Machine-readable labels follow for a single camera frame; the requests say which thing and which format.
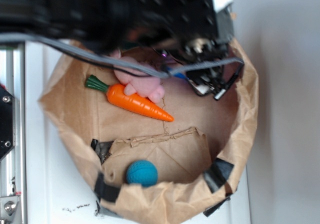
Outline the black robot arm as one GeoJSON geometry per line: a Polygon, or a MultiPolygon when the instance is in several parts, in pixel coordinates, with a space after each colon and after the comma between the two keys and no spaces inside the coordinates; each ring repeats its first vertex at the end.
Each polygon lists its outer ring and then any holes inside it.
{"type": "Polygon", "coordinates": [[[224,57],[234,37],[217,0],[0,0],[0,35],[70,38],[96,53],[137,45],[180,61],[224,57]]]}

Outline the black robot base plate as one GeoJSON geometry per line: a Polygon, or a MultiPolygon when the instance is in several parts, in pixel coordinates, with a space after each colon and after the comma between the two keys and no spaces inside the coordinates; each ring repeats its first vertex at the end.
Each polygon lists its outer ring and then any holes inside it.
{"type": "Polygon", "coordinates": [[[14,147],[14,97],[0,85],[0,160],[14,147]]]}

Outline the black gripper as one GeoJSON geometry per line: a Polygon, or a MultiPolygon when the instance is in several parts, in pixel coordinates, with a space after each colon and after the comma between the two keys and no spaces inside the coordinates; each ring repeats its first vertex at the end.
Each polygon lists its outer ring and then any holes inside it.
{"type": "Polygon", "coordinates": [[[233,0],[153,0],[163,16],[152,48],[192,63],[224,58],[234,37],[233,0]]]}

